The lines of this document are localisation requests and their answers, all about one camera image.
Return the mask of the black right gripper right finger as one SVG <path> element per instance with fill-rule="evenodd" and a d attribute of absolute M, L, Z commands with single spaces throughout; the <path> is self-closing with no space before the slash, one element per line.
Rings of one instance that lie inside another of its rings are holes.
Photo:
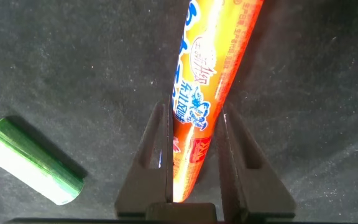
<path fill-rule="evenodd" d="M 295 200 L 231 103 L 219 116 L 216 142 L 225 221 L 292 221 Z"/>

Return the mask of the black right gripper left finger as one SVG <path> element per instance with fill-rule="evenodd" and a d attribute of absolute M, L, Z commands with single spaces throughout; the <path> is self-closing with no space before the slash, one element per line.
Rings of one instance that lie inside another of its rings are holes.
<path fill-rule="evenodd" d="M 149 167 L 154 147 L 162 159 L 158 169 Z M 173 118 L 172 97 L 154 106 L 140 139 L 131 168 L 119 190 L 114 211 L 118 218 L 144 218 L 155 203 L 173 202 Z"/>

